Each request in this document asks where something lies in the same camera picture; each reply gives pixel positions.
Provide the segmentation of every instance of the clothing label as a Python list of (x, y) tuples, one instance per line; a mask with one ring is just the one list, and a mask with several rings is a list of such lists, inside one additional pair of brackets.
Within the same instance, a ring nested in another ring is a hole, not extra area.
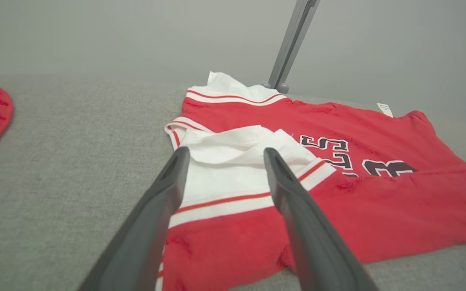
[(393, 117), (392, 110), (387, 104), (377, 103), (377, 106), (382, 110), (383, 114), (386, 114), (389, 117)]

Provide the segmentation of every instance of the gray fabric surface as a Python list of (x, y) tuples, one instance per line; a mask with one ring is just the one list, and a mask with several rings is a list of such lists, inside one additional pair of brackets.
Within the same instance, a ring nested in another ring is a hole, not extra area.
[[(15, 105), (0, 140), (0, 290), (74, 290), (172, 154), (163, 126), (186, 88), (50, 76), (0, 87)], [(466, 160), (466, 124), (427, 115)], [(367, 268), (382, 290), (466, 289), (466, 246)], [(236, 288), (298, 289), (287, 270)]]

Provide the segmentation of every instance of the gray wall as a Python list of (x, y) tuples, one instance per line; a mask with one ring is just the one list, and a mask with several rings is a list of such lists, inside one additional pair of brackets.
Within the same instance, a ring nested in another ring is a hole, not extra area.
[[(0, 74), (269, 78), (294, 0), (0, 0)], [(322, 0), (290, 93), (466, 120), (466, 1)]]

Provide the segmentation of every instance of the white clothing tag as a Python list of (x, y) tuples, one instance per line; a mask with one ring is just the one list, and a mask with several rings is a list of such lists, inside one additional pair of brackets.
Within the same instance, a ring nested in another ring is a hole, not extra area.
[(377, 106), (382, 110), (383, 114), (386, 114), (389, 117), (393, 117), (392, 110), (387, 104), (377, 103)]

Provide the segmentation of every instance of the red and white jersey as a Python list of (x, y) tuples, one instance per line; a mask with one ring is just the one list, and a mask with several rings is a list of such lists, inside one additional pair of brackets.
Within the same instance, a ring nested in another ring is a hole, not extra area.
[(266, 147), (362, 263), (466, 243), (466, 162), (420, 112), (389, 118), (309, 105), (212, 73), (208, 86), (188, 90), (183, 114), (165, 130), (191, 160), (157, 289), (226, 290), (295, 269), (267, 185)]

